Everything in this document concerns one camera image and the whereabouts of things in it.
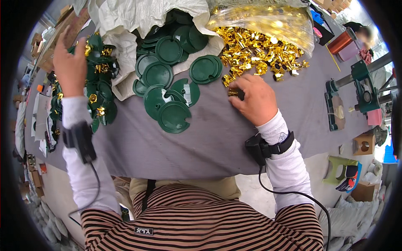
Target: striped shirt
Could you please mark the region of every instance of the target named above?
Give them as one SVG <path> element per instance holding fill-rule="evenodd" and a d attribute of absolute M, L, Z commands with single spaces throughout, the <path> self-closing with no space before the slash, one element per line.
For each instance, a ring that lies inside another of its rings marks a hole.
<path fill-rule="evenodd" d="M 282 208 L 275 221 L 238 199 L 182 184 L 155 188 L 142 212 L 145 191 L 133 200 L 135 220 L 112 211 L 81 213 L 86 250 L 323 250 L 311 204 Z"/>

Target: gray table cloth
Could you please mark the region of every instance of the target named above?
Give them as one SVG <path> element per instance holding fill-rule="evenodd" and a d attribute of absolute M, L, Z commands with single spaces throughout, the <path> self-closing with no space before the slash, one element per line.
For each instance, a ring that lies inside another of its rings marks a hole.
<path fill-rule="evenodd" d="M 335 35 L 341 29 L 330 20 Z M 338 62 L 338 71 L 326 47 L 316 44 L 313 57 L 307 59 L 310 67 L 292 77 L 286 74 L 284 81 L 275 82 L 271 72 L 263 76 L 276 93 L 278 107 L 290 131 L 300 142 L 303 158 L 325 153 L 369 130 L 366 117 L 360 112 L 349 113 L 357 104 L 353 84 L 342 87 L 339 96 L 343 100 L 345 129 L 330 132 L 324 99 L 325 83 L 331 78 L 340 79 L 351 73 L 352 58 Z M 223 74 L 228 72 L 224 67 Z M 43 81 L 39 72 L 31 97 L 36 95 L 36 85 Z M 188 78 L 188 71 L 177 74 L 173 81 Z M 164 132 L 145 111 L 143 99 L 132 96 L 123 102 L 115 101 L 118 114 L 113 124 L 99 126 L 93 136 L 96 153 L 105 161 L 111 175 L 148 179 L 201 179 L 229 177 L 239 173 L 257 174 L 257 164 L 248 156 L 244 142 L 257 130 L 228 102 L 227 89 L 221 80 L 199 85 L 201 96 L 190 108 L 190 127 L 180 134 Z M 33 101 L 27 106 L 27 124 L 30 124 Z M 39 142 L 30 137 L 26 127 L 27 152 L 42 159 Z M 61 156 L 62 143 L 48 154 L 45 162 L 65 170 Z"/>

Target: copper wire spool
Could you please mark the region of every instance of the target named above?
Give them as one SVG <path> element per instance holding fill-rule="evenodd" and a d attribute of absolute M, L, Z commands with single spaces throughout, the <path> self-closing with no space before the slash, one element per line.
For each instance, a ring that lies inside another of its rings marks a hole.
<path fill-rule="evenodd" d="M 348 46 L 352 41 L 356 40 L 357 37 L 351 28 L 348 28 L 342 34 L 340 34 L 334 41 L 328 45 L 329 51 L 332 55 L 338 54 L 346 46 Z"/>

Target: black cable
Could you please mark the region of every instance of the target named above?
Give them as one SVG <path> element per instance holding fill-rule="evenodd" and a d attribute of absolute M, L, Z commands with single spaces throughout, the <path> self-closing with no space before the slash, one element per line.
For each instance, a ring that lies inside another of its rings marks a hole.
<path fill-rule="evenodd" d="M 92 204 L 98 199 L 99 192 L 100 192 L 100 190 L 101 190 L 101 182 L 99 181 L 98 173 L 96 172 L 96 170 L 95 170 L 94 165 L 92 164 L 92 162 L 89 162 L 89 164 L 90 164 L 92 170 L 94 171 L 94 174 L 95 174 L 95 177 L 96 177 L 96 181 L 98 182 L 98 191 L 96 192 L 95 198 L 94 198 L 88 205 L 86 205 L 86 206 L 84 206 L 84 207 L 81 207 L 81 208 L 79 208 L 79 209 L 77 209 L 77 210 L 75 210 L 75 211 L 72 211 L 71 213 L 68 214 L 68 217 L 69 217 L 70 219 L 72 219 L 75 223 L 77 223 L 78 225 L 81 225 L 81 224 L 78 223 L 76 220 L 74 220 L 73 217 L 71 217 L 71 215 L 72 215 L 72 214 L 75 214 L 75 213 L 78 212 L 78 211 L 81 211 L 81 210 L 83 210 L 83 209 L 86 209 L 87 207 L 89 207 L 90 205 L 92 205 Z"/>
<path fill-rule="evenodd" d="M 275 191 L 269 190 L 269 189 L 266 188 L 266 187 L 263 185 L 263 183 L 261 182 L 261 172 L 262 172 L 262 171 L 263 171 L 263 167 L 260 166 L 260 172 L 259 172 L 259 174 L 258 174 L 258 180 L 260 181 L 260 185 L 261 185 L 265 190 L 267 190 L 268 192 L 271 192 L 271 193 L 273 193 L 273 194 L 300 194 L 300 195 L 303 195 L 303 196 L 305 196 L 305 197 L 311 199 L 312 201 L 314 201 L 315 203 L 317 203 L 317 204 L 324 210 L 325 214 L 327 215 L 327 219 L 328 219 L 328 241 L 327 241 L 327 248 L 326 248 L 326 251 L 328 251 L 328 248 L 329 248 L 329 241 L 330 241 L 330 239 L 331 239 L 331 219 L 330 219 L 330 217 L 329 217 L 329 212 L 328 212 L 328 210 L 325 208 L 325 206 L 323 206 L 318 200 L 316 200 L 316 199 L 314 199 L 313 197 L 311 197 L 311 196 L 309 196 L 309 195 L 307 195 L 307 194 L 304 194 L 304 193 L 302 193 L 302 192 L 296 192 L 296 191 L 293 191 L 293 192 L 275 192 Z"/>

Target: hand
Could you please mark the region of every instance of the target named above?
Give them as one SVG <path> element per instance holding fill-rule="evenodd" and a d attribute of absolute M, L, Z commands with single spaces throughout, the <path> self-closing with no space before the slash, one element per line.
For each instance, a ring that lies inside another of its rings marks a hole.
<path fill-rule="evenodd" d="M 74 50 L 74 55 L 67 52 L 64 37 L 68 33 L 67 27 L 59 36 L 54 51 L 54 72 L 63 90 L 64 97 L 84 95 L 84 86 L 88 68 L 85 59 L 85 40 L 80 38 Z"/>
<path fill-rule="evenodd" d="M 267 123 L 278 113 L 275 92 L 260 76 L 244 74 L 229 87 L 243 90 L 244 101 L 231 96 L 229 102 L 255 126 Z"/>

